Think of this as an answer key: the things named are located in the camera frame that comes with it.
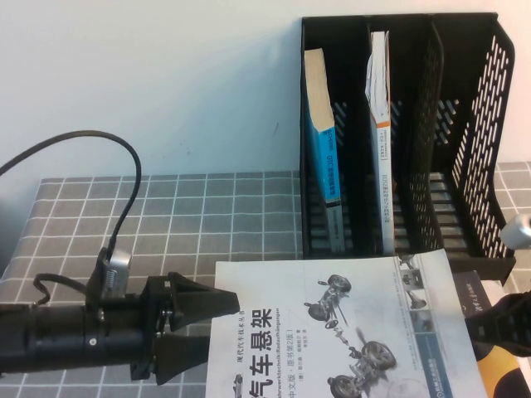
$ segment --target printed car chassis diagram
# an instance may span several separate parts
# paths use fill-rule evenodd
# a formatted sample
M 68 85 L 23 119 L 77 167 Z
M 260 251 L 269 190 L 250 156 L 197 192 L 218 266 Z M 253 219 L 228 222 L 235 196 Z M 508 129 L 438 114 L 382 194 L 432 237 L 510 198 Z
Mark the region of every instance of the printed car chassis diagram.
M 412 301 L 411 309 L 421 309 L 427 305 L 427 302 L 412 292 L 413 289 L 421 289 L 423 287 L 421 271 L 415 268 L 412 264 L 414 256 L 415 255 L 399 256 L 400 265 L 406 265 L 408 268 L 407 270 L 401 271 L 402 283 L 404 284 L 407 295 Z
M 386 379 L 385 371 L 395 367 L 397 360 L 385 344 L 366 342 L 359 328 L 356 328 L 356 331 L 363 344 L 361 351 L 351 346 L 344 337 L 343 329 L 338 327 L 336 309 L 348 327 L 339 307 L 340 300 L 347 297 L 347 293 L 352 289 L 348 279 L 340 275 L 331 275 L 328 282 L 319 281 L 319 284 L 328 286 L 328 289 L 317 303 L 304 303 L 308 307 L 308 314 L 316 321 L 325 322 L 324 326 L 327 329 L 333 329 L 335 337 L 348 347 L 348 356 L 355 360 L 354 364 L 348 365 L 353 375 L 329 377 L 327 382 L 330 385 L 330 392 L 334 398 L 361 398 L 363 393 L 369 397 L 371 387 L 380 379 Z

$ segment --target wheel illustration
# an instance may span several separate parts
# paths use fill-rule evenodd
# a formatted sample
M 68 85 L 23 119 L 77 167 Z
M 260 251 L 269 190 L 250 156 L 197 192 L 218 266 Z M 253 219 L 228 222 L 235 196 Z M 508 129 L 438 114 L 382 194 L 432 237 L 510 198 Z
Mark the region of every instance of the wheel illustration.
M 333 321 L 328 321 L 324 327 L 327 328 L 327 329 L 333 329 L 335 328 L 336 326 L 338 326 L 338 323 L 339 321 L 337 319 L 334 319 Z
M 334 398 L 361 398 L 361 394 L 356 394 L 352 383 L 352 377 L 340 375 L 329 378 L 330 392 Z
M 415 257 L 415 255 L 399 255 L 398 256 L 398 258 L 404 263 L 408 263 L 409 261 L 413 260 L 413 257 Z
M 367 342 L 362 347 L 362 354 L 367 356 L 380 371 L 386 371 L 397 364 L 397 359 L 389 347 L 380 342 Z
M 426 306 L 426 300 L 415 300 L 412 302 L 412 309 L 420 309 Z
M 308 307 L 308 314 L 310 317 L 316 321 L 326 322 L 329 318 L 329 315 L 324 311 L 323 306 L 318 304 L 311 304 Z
M 352 285 L 348 279 L 340 275 L 330 276 L 329 285 L 343 293 L 348 293 L 350 290 L 352 290 Z

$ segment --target book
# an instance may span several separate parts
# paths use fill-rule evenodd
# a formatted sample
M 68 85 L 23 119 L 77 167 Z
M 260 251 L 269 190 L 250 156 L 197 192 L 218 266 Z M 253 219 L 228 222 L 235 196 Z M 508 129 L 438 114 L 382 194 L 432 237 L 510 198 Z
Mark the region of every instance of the book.
M 444 250 L 218 262 L 207 398 L 485 397 Z
M 330 249 L 333 253 L 343 253 L 345 239 L 338 151 L 322 49 L 304 52 L 304 80 L 307 95 L 306 134 L 311 147 L 315 175 L 326 207 Z
M 454 283 L 461 309 L 467 318 L 492 307 L 477 272 L 454 274 Z M 501 347 L 489 344 L 473 342 L 472 347 L 489 398 L 531 397 L 524 374 L 514 355 Z
M 391 112 L 389 85 L 389 32 L 372 32 L 373 52 L 367 63 L 365 96 L 371 114 L 374 181 L 382 227 L 382 253 L 395 250 L 392 213 Z

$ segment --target car suspension book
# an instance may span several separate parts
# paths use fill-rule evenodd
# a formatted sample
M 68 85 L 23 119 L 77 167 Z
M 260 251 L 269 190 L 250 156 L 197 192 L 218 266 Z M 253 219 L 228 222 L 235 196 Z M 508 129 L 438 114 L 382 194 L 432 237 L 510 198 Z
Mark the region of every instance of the car suspension book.
M 444 250 L 217 263 L 207 398 L 485 397 Z

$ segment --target book spine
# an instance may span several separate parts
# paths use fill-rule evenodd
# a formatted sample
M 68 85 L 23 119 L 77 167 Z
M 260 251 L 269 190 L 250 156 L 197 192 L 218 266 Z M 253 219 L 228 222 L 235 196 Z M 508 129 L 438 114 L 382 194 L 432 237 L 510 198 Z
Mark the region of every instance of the book spine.
M 327 207 L 326 218 L 329 227 L 329 242 L 332 253 L 344 253 L 343 207 L 341 205 Z
M 327 204 L 341 204 L 341 187 L 339 185 L 338 151 L 335 142 L 335 128 L 319 134 L 320 178 L 324 200 Z
M 380 197 L 380 219 L 382 223 L 382 248 L 385 255 L 395 250 L 395 231 L 392 214 L 391 173 L 391 126 L 377 126 L 378 194 Z

